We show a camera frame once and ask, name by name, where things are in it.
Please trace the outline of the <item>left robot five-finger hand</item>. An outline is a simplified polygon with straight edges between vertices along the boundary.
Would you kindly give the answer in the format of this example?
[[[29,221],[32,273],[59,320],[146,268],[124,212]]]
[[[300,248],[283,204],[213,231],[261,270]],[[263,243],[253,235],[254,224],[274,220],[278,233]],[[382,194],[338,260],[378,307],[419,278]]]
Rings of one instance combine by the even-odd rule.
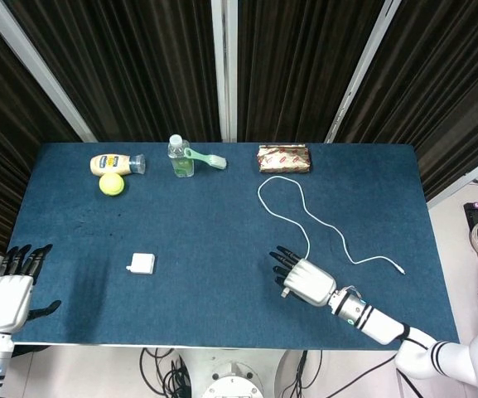
[[[31,296],[42,265],[53,245],[32,249],[30,245],[12,247],[0,264],[0,333],[13,334],[23,325],[54,313],[59,299],[44,308],[31,309]]]

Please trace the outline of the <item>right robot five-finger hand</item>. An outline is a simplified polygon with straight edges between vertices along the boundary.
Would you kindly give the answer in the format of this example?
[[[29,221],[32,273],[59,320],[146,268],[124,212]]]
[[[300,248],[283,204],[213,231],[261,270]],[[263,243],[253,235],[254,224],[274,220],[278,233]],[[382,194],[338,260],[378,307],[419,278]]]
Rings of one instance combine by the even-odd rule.
[[[312,306],[326,306],[336,290],[335,279],[289,249],[278,245],[277,250],[270,251],[269,255],[278,262],[273,272],[282,296],[286,298],[291,294]]]

